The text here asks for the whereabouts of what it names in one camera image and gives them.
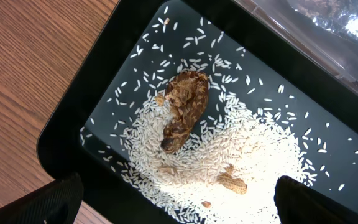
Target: pile of rice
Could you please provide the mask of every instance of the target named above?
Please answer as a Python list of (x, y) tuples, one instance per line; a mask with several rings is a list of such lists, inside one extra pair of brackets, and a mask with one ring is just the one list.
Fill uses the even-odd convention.
[[(235, 94), (221, 96), (226, 115), (220, 121), (215, 118), (219, 122), (212, 126), (203, 122), (202, 136), (191, 134), (174, 154), (160, 148), (163, 129), (172, 118), (169, 102), (158, 106), (155, 96), (149, 96), (133, 128), (124, 130), (131, 167), (122, 176), (180, 223), (280, 223), (273, 201), (277, 179), (307, 178), (298, 140), (269, 112), (258, 117)], [(216, 181), (230, 164), (233, 177), (248, 185), (244, 195)], [(212, 206), (204, 207), (204, 201)]]

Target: transparent plastic lid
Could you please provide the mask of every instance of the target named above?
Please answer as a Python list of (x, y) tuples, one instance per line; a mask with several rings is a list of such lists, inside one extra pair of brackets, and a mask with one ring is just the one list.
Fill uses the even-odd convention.
[(236, 2), (358, 94), (358, 1)]

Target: wooden surface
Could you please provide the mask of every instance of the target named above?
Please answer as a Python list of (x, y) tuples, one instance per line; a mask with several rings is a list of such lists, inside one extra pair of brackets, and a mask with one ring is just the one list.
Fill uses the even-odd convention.
[[(0, 207), (53, 179), (35, 145), (117, 0), (0, 0)], [(77, 223), (109, 223), (83, 203)]]

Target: brown wooden floor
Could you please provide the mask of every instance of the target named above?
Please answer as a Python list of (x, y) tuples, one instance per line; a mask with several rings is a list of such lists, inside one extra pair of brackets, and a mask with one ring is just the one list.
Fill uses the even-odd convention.
[[(51, 182), (35, 145), (117, 0), (0, 0), (0, 207)], [(83, 203), (77, 223), (109, 223)]]

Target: tray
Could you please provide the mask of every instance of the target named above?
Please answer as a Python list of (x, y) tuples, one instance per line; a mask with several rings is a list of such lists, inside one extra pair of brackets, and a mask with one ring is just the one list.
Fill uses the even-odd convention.
[[(198, 58), (197, 53), (205, 51), (199, 58), (202, 57), (208, 61), (208, 54), (211, 54), (214, 59), (219, 52), (228, 61), (241, 61), (242, 71), (231, 69), (231, 75), (239, 77), (239, 81), (228, 84), (230, 85), (228, 91), (236, 90), (237, 94), (241, 94), (239, 97), (249, 109), (256, 111), (257, 108), (275, 108), (275, 110), (280, 108), (283, 114), (287, 111), (295, 113), (297, 120), (281, 125), (294, 124), (291, 130), (299, 137), (300, 145), (302, 134), (308, 128), (312, 128), (313, 132), (308, 137), (313, 138), (314, 141), (306, 141), (309, 145), (306, 158), (313, 161), (317, 169), (325, 165), (330, 174), (330, 177), (320, 174), (320, 179), (312, 188), (358, 212), (358, 155), (356, 157), (354, 154), (354, 151), (358, 149), (358, 97), (274, 36), (233, 2), (228, 1), (223, 4), (219, 1), (212, 1), (207, 7), (201, 7), (199, 1), (184, 1), (187, 5), (181, 1), (169, 1), (162, 6), (161, 2), (151, 1), (152, 4), (147, 6), (150, 9), (147, 15), (144, 11), (139, 11), (142, 3), (139, 8), (133, 8), (128, 5), (128, 2), (120, 2), (117, 6), (40, 136), (39, 158), (49, 174), (58, 178), (62, 173), (79, 172), (85, 185), (85, 201), (114, 223), (124, 221), (136, 223), (139, 220), (143, 222), (146, 220), (147, 223), (152, 222), (156, 217), (162, 222), (173, 222), (163, 211), (154, 209), (136, 190), (122, 183), (121, 178), (116, 177), (111, 171), (110, 166), (116, 163), (116, 158), (124, 161), (128, 156), (126, 151), (121, 150), (119, 138), (112, 138), (110, 134), (120, 134), (123, 126), (119, 126), (116, 130), (113, 128), (117, 120), (120, 118), (129, 122), (130, 115), (135, 118), (134, 111), (146, 100), (145, 95), (149, 88), (146, 88), (145, 82), (142, 81), (141, 88), (136, 92), (133, 91), (137, 86), (136, 80), (143, 79), (143, 71), (147, 71), (151, 78), (152, 72), (161, 68), (160, 62), (169, 59), (169, 54), (172, 54), (171, 65), (163, 67), (165, 71), (157, 74), (170, 78), (176, 74), (181, 58)], [(169, 6), (167, 12), (169, 16), (164, 16), (166, 6)], [(227, 15), (223, 10), (230, 10), (233, 13)], [(131, 13), (138, 13), (140, 17), (144, 17), (134, 19), (126, 16)], [(183, 48), (183, 44), (190, 42), (185, 41), (185, 37), (190, 35), (189, 30), (192, 30), (191, 36), (202, 35), (197, 34), (198, 31), (196, 31), (196, 28), (200, 26), (201, 18), (198, 13), (205, 16), (202, 28), (208, 34), (199, 41), (199, 45), (195, 46), (193, 42), (188, 48)], [(169, 17), (171, 20), (164, 35), (159, 35), (162, 34), (162, 26), (157, 28), (151, 26), (159, 23), (158, 17)], [(243, 21), (246, 18), (250, 22), (247, 22), (244, 27), (236, 22), (236, 18), (242, 18)], [(126, 26), (130, 25), (131, 29), (118, 22), (123, 19), (127, 19), (125, 20), (128, 21)], [(174, 32), (172, 26), (176, 21), (178, 21), (178, 26)], [(251, 31), (244, 36), (238, 33), (235, 27), (243, 27)], [(211, 48), (211, 41), (219, 38), (221, 30), (224, 30), (227, 35), (223, 35), (221, 43), (216, 42)], [(117, 31), (121, 31), (120, 33), (124, 34), (123, 37), (113, 35)], [(258, 37), (262, 36), (269, 42), (259, 41)], [(122, 44), (114, 46), (114, 42), (117, 41)], [(152, 50), (151, 47), (156, 43), (159, 43), (158, 46), (163, 44), (165, 52), (161, 52), (160, 49)], [(240, 47), (238, 43), (242, 43), (247, 51), (236, 51)], [(142, 54), (133, 58), (128, 56), (137, 53), (138, 45), (141, 46), (139, 48), (144, 49)], [(269, 49), (268, 46), (273, 49), (268, 51), (274, 51), (274, 57), (264, 52)], [(286, 67), (279, 63), (283, 60), (286, 62)], [(245, 84), (244, 74), (250, 76), (249, 86)], [(258, 78), (263, 81), (263, 86), (260, 85)], [(124, 81), (128, 84), (121, 87)], [(285, 86), (285, 94), (277, 93), (280, 84)], [(312, 86), (319, 86), (319, 91), (311, 90)], [(125, 101), (128, 105), (134, 101), (135, 106), (129, 108), (127, 105), (116, 104), (117, 87), (121, 87), (122, 91), (127, 93), (123, 93), (119, 100)], [(255, 91), (250, 97), (247, 92), (253, 88)], [(264, 98), (273, 100), (268, 102), (264, 101)], [(215, 104), (218, 98), (210, 97), (210, 99), (212, 101), (209, 101), (207, 113), (201, 119), (205, 119), (207, 114), (217, 116)], [(350, 101), (355, 105), (354, 107), (349, 107), (347, 102)], [(304, 119), (306, 112), (309, 112), (309, 116)], [(355, 114), (357, 119), (349, 119), (349, 116)], [(82, 141), (78, 133), (85, 121), (83, 136), (89, 136), (91, 133), (93, 135), (89, 138), (85, 137), (85, 141)], [(327, 142), (328, 148), (331, 149), (329, 154), (317, 153), (318, 136), (323, 139), (323, 142)], [(100, 154), (98, 151), (107, 151), (107, 154)], [(110, 162), (103, 160), (108, 157), (108, 154), (114, 155), (115, 159)], [(346, 184), (346, 188), (338, 192), (337, 188), (342, 183)], [(142, 217), (125, 216), (129, 213), (125, 208), (129, 207)]]

